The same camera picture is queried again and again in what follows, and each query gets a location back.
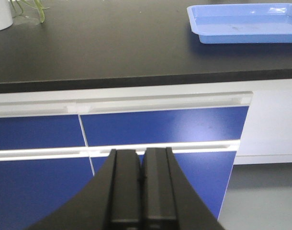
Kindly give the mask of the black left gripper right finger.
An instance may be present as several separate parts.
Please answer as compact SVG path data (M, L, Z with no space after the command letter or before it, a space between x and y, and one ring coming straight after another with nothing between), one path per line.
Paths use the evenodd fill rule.
M195 192L171 148L148 148L142 172L145 230L222 230Z

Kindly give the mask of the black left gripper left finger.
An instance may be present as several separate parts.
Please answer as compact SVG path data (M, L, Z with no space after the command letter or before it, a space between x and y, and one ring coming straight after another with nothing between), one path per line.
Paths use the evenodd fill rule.
M139 230L140 178L140 159L135 150L113 149L80 192L29 229Z

